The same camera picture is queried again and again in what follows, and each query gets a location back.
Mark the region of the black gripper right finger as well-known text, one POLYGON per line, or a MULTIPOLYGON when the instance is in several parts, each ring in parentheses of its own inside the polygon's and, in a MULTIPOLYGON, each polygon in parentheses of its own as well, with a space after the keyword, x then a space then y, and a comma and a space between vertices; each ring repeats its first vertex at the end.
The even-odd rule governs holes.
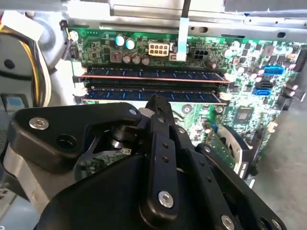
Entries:
POLYGON ((212 230, 284 230, 282 220, 217 155, 204 144, 193 146, 186 131, 175 125, 170 103, 157 97, 157 112, 170 124, 176 164, 206 228, 212 230))

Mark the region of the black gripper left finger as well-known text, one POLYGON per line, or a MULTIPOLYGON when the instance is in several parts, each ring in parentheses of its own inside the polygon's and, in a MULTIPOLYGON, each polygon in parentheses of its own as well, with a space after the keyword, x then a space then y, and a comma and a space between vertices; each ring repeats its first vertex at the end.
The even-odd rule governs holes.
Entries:
POLYGON ((157 95, 142 110, 129 103, 27 108, 8 129, 7 169, 12 154, 24 161, 16 174, 32 204, 50 201, 69 186, 119 160, 144 155, 176 158, 170 124, 157 112, 157 95))

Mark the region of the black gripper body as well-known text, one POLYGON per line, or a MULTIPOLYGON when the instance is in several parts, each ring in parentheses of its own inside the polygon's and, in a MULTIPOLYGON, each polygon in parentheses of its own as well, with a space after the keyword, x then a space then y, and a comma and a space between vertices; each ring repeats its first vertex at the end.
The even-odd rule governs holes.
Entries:
POLYGON ((69 186, 46 206, 39 230, 212 230, 176 159, 134 155, 69 186))

